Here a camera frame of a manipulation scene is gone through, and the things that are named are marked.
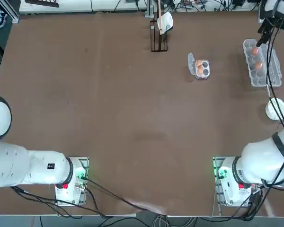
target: cable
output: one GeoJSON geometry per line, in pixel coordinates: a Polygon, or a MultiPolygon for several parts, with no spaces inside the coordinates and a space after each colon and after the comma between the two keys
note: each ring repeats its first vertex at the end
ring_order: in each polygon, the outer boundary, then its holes
{"type": "Polygon", "coordinates": [[[200,219],[204,220],[204,221],[209,221],[209,222],[225,222],[225,221],[229,221],[231,219],[239,219],[239,218],[235,218],[236,214],[239,212],[239,210],[242,208],[242,206],[245,204],[245,202],[247,200],[250,199],[250,197],[258,192],[262,191],[261,189],[257,190],[256,192],[252,193],[250,196],[248,196],[243,202],[242,204],[239,206],[239,208],[236,210],[236,212],[231,216],[231,217],[222,217],[222,218],[225,218],[225,220],[219,220],[219,221],[211,221],[211,220],[208,220],[208,219],[205,219],[205,218],[202,218],[200,217],[200,219]]]}
{"type": "Polygon", "coordinates": [[[205,5],[204,5],[203,1],[202,1],[202,0],[200,0],[200,2],[202,3],[202,5],[203,5],[203,7],[204,7],[204,10],[205,10],[205,12],[206,12],[206,7],[205,7],[205,5]]]}
{"type": "Polygon", "coordinates": [[[108,216],[103,215],[103,214],[99,211],[98,205],[97,205],[97,203],[96,203],[96,199],[95,199],[95,197],[94,197],[94,194],[91,192],[91,190],[90,190],[89,188],[85,188],[85,189],[86,189],[86,190],[88,191],[88,193],[91,195],[91,197],[92,197],[92,199],[93,199],[93,202],[94,202],[94,206],[95,206],[97,212],[99,213],[99,215],[101,216],[101,218],[108,218],[108,216]]]}
{"type": "Polygon", "coordinates": [[[167,9],[167,11],[166,11],[166,12],[168,12],[168,11],[169,11],[170,7],[171,7],[171,6],[175,3],[175,1],[176,1],[176,0],[173,0],[172,4],[169,6],[169,8],[167,9]]]}
{"type": "Polygon", "coordinates": [[[195,219],[195,222],[194,222],[194,226],[193,226],[193,227],[195,227],[195,226],[196,226],[197,221],[198,221],[198,218],[196,218],[196,219],[195,219]]]}
{"type": "MultiPolygon", "coordinates": [[[[283,162],[283,164],[282,164],[282,166],[281,166],[279,172],[277,173],[277,175],[276,175],[274,181],[272,182],[272,185],[275,184],[275,182],[277,181],[277,179],[278,179],[278,177],[280,176],[280,174],[281,174],[281,172],[283,171],[283,169],[284,169],[284,162],[283,162]]],[[[263,203],[264,203],[266,197],[268,196],[268,194],[269,194],[269,192],[270,192],[270,190],[271,190],[272,188],[273,188],[272,186],[270,186],[270,187],[268,188],[268,190],[267,190],[267,192],[266,192],[266,194],[265,194],[263,200],[261,201],[261,203],[260,203],[260,205],[258,206],[257,210],[255,211],[254,216],[255,216],[256,213],[258,213],[258,211],[261,209],[261,207],[262,207],[262,205],[263,205],[263,203]]]]}
{"type": "Polygon", "coordinates": [[[62,208],[62,207],[60,207],[59,205],[56,205],[56,204],[54,204],[54,203],[51,203],[51,202],[44,202],[44,201],[42,201],[41,199],[39,199],[39,198],[37,198],[37,197],[35,197],[35,196],[33,196],[33,197],[36,198],[36,199],[38,199],[38,200],[34,200],[34,199],[31,199],[31,198],[28,198],[28,197],[26,197],[26,196],[20,194],[20,193],[19,193],[16,189],[14,189],[14,188],[12,187],[12,189],[14,190],[14,192],[15,192],[16,194],[18,194],[19,196],[21,196],[22,198],[24,198],[24,199],[26,199],[26,200],[29,200],[29,201],[35,201],[35,202],[43,203],[43,204],[47,205],[49,208],[53,209],[58,215],[60,215],[60,216],[63,217],[63,218],[73,218],[73,219],[81,219],[81,218],[82,218],[82,217],[74,217],[74,216],[72,216],[72,215],[71,215],[70,213],[68,213],[64,208],[62,208]],[[53,206],[55,206],[55,207],[58,207],[58,208],[62,209],[62,210],[67,214],[67,216],[66,216],[66,215],[63,215],[62,213],[60,213],[59,211],[57,211],[54,207],[51,207],[49,204],[51,204],[51,205],[53,205],[53,206]]]}
{"type": "Polygon", "coordinates": [[[138,11],[141,12],[141,10],[140,10],[140,8],[139,8],[139,6],[138,6],[138,0],[135,0],[134,2],[136,3],[136,6],[137,6],[138,11]]]}
{"type": "Polygon", "coordinates": [[[90,7],[91,7],[91,12],[93,13],[94,11],[93,11],[93,2],[92,2],[92,0],[90,0],[90,7]]]}
{"type": "Polygon", "coordinates": [[[101,227],[105,222],[107,222],[109,219],[111,219],[112,217],[107,218],[105,221],[103,221],[100,225],[98,225],[98,227],[101,227]]]}
{"type": "Polygon", "coordinates": [[[99,188],[101,188],[102,190],[106,191],[106,192],[109,193],[110,195],[112,195],[112,196],[114,196],[114,197],[116,197],[116,198],[122,200],[123,202],[127,203],[128,205],[131,205],[132,207],[135,207],[135,208],[140,209],[140,210],[147,210],[147,209],[145,209],[145,208],[142,208],[142,207],[139,207],[139,206],[137,206],[137,205],[132,204],[131,202],[129,202],[129,201],[123,199],[123,198],[120,197],[120,196],[117,196],[116,194],[114,194],[114,193],[112,193],[111,191],[107,190],[106,188],[102,187],[100,184],[94,182],[93,180],[88,179],[87,177],[81,177],[81,179],[87,180],[87,181],[93,183],[94,185],[98,186],[99,188]]]}
{"type": "Polygon", "coordinates": [[[221,1],[214,0],[214,1],[220,3],[219,9],[218,9],[218,11],[220,11],[220,7],[221,7],[221,6],[224,6],[222,0],[221,0],[221,1]]]}
{"type": "Polygon", "coordinates": [[[40,219],[40,225],[41,225],[41,227],[43,227],[43,223],[42,223],[42,220],[41,220],[41,216],[39,216],[39,219],[40,219]]]}
{"type": "Polygon", "coordinates": [[[117,221],[115,221],[115,222],[113,222],[113,223],[110,223],[110,224],[108,224],[108,225],[106,225],[106,226],[102,226],[102,224],[101,224],[101,225],[98,226],[98,227],[109,227],[109,226],[114,225],[115,223],[118,223],[118,222],[124,221],[124,220],[128,220],[128,219],[135,219],[135,220],[139,221],[140,223],[142,223],[143,225],[145,225],[146,227],[150,227],[149,225],[147,225],[146,223],[144,223],[143,221],[141,221],[140,219],[135,218],[135,217],[123,218],[123,219],[117,220],[117,221]]]}
{"type": "Polygon", "coordinates": [[[259,3],[257,3],[254,8],[251,9],[251,11],[253,11],[257,6],[259,5],[259,3]]]}
{"type": "Polygon", "coordinates": [[[116,4],[114,11],[117,9],[120,2],[121,2],[121,0],[119,0],[118,3],[116,4]]]}
{"type": "Polygon", "coordinates": [[[270,46],[270,41],[271,41],[271,39],[269,39],[269,42],[268,42],[267,56],[266,56],[266,68],[267,68],[267,72],[266,72],[266,84],[268,85],[268,81],[267,81],[267,79],[268,79],[268,80],[269,80],[270,89],[271,89],[271,91],[272,91],[272,93],[273,93],[273,97],[274,97],[274,99],[275,99],[275,102],[276,102],[276,104],[277,104],[277,107],[278,107],[278,109],[279,109],[279,112],[280,112],[282,118],[279,116],[279,113],[277,112],[277,110],[276,110],[276,108],[275,108],[275,105],[274,105],[273,102],[272,102],[272,99],[271,99],[271,97],[270,97],[270,93],[268,93],[269,100],[270,100],[270,103],[272,104],[272,107],[273,107],[275,113],[277,114],[277,116],[278,116],[278,118],[279,118],[279,120],[280,120],[282,126],[284,127],[284,115],[283,115],[283,113],[282,113],[282,111],[281,111],[279,102],[278,102],[278,100],[277,100],[277,98],[276,98],[275,91],[274,91],[274,88],[273,88],[273,86],[272,86],[271,79],[270,79],[270,74],[269,74],[269,66],[270,66],[270,61],[271,61],[271,56],[272,56],[272,50],[273,50],[273,46],[274,46],[274,43],[275,43],[275,38],[276,38],[277,34],[279,33],[279,30],[280,30],[281,26],[282,26],[282,24],[278,27],[278,30],[277,30],[277,32],[275,33],[275,36],[274,36],[273,41],[272,41],[272,43],[271,43],[270,55],[269,55],[269,46],[270,46]]]}
{"type": "Polygon", "coordinates": [[[152,221],[152,227],[156,227],[156,223],[157,223],[157,220],[159,220],[159,227],[161,227],[161,222],[165,223],[165,227],[188,227],[190,224],[193,223],[193,221],[195,220],[195,218],[189,218],[189,220],[178,226],[178,225],[172,225],[169,220],[167,219],[167,216],[165,215],[158,215],[153,221],[152,221]]]}
{"type": "Polygon", "coordinates": [[[32,194],[32,193],[28,193],[28,192],[26,192],[26,191],[24,191],[23,189],[21,189],[21,188],[19,188],[19,187],[12,187],[12,189],[13,188],[18,188],[19,190],[18,190],[18,192],[20,193],[20,194],[24,194],[24,195],[28,195],[28,196],[33,196],[34,198],[37,198],[37,199],[41,199],[41,200],[46,200],[46,201],[54,201],[54,202],[61,202],[61,203],[66,203],[66,204],[70,204],[70,205],[72,205],[72,206],[75,206],[75,207],[79,207],[79,208],[81,208],[81,209],[84,209],[84,210],[89,210],[89,211],[92,211],[92,212],[95,212],[95,213],[97,213],[97,214],[99,214],[96,210],[93,210],[93,209],[90,209],[90,208],[87,208],[87,207],[83,207],[83,206],[80,206],[80,205],[77,205],[77,204],[73,204],[73,203],[71,203],[71,202],[67,202],[67,201],[63,201],[63,200],[57,200],[57,199],[49,199],[49,198],[45,198],[45,197],[42,197],[42,196],[38,196],[38,195],[34,195],[34,194],[32,194]]]}

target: brown table surface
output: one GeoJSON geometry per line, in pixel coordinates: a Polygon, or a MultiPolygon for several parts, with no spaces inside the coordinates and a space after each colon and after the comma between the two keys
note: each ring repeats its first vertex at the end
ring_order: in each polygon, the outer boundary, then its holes
{"type": "MultiPolygon", "coordinates": [[[[173,17],[165,53],[150,52],[149,21],[139,13],[22,17],[0,70],[0,95],[13,113],[4,141],[89,157],[90,177],[153,211],[210,215],[213,156],[240,155],[278,123],[265,116],[267,92],[251,89],[242,50],[245,39],[259,38],[257,14],[173,17]],[[208,80],[190,75],[190,52],[209,61],[208,80]]],[[[284,31],[275,49],[283,74],[276,93],[284,100],[284,31]]],[[[23,188],[54,198],[53,186],[23,188]]],[[[136,212],[91,189],[103,213],[136,212]]],[[[273,215],[284,217],[284,192],[267,201],[273,215]]],[[[0,189],[0,214],[53,212],[7,188],[0,189]]],[[[266,209],[258,215],[267,216],[266,209]]]]}

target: brown egg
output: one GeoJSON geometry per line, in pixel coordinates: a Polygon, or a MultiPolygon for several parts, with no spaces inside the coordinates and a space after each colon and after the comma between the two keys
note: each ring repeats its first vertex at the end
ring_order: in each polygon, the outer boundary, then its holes
{"type": "Polygon", "coordinates": [[[257,55],[259,53],[259,48],[255,46],[254,48],[252,48],[251,53],[252,55],[257,55]]]}
{"type": "Polygon", "coordinates": [[[197,68],[199,68],[202,65],[202,61],[201,60],[197,60],[195,62],[195,65],[197,66],[197,68]]]}
{"type": "Polygon", "coordinates": [[[203,74],[203,68],[202,67],[198,68],[197,74],[198,75],[202,75],[203,74]]]}
{"type": "Polygon", "coordinates": [[[257,62],[257,63],[255,64],[255,69],[256,69],[256,70],[260,70],[260,69],[262,68],[262,65],[263,65],[263,63],[262,63],[261,61],[257,62]]]}

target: egg carton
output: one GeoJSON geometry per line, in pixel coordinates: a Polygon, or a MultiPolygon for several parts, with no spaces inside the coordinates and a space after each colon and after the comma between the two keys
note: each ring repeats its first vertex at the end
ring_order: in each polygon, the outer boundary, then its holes
{"type": "MultiPolygon", "coordinates": [[[[259,52],[257,55],[252,54],[252,48],[257,45],[255,39],[246,39],[243,42],[243,50],[246,57],[246,63],[248,65],[249,77],[251,80],[251,85],[253,87],[265,87],[266,86],[266,56],[267,56],[267,44],[262,44],[259,47],[259,52]],[[262,67],[257,68],[256,64],[262,62],[262,67]]],[[[280,62],[276,56],[275,50],[272,50],[271,61],[269,65],[269,74],[271,79],[271,84],[274,87],[279,87],[282,84],[280,62]]]]}
{"type": "Polygon", "coordinates": [[[208,60],[199,60],[202,62],[200,67],[197,67],[197,62],[194,59],[192,53],[188,54],[188,68],[192,75],[197,79],[207,79],[210,75],[209,61],[208,60]]]}

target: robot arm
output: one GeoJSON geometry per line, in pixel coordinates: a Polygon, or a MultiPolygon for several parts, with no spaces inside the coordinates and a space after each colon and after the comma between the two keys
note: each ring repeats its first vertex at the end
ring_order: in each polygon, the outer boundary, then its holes
{"type": "MultiPolygon", "coordinates": [[[[11,110],[0,97],[0,139],[11,126],[11,110]]],[[[24,147],[0,142],[0,187],[19,184],[55,184],[56,198],[78,205],[85,201],[86,176],[81,159],[65,157],[55,151],[26,150],[24,147]]]]}
{"type": "MultiPolygon", "coordinates": [[[[252,193],[252,186],[271,184],[284,163],[284,129],[272,137],[249,143],[239,157],[227,157],[218,175],[227,206],[240,206],[252,193]]],[[[278,176],[284,187],[284,169],[278,176]]]]}
{"type": "Polygon", "coordinates": [[[274,27],[284,29],[284,0],[262,0],[259,19],[263,23],[258,30],[261,38],[257,43],[257,47],[268,42],[274,27]]]}

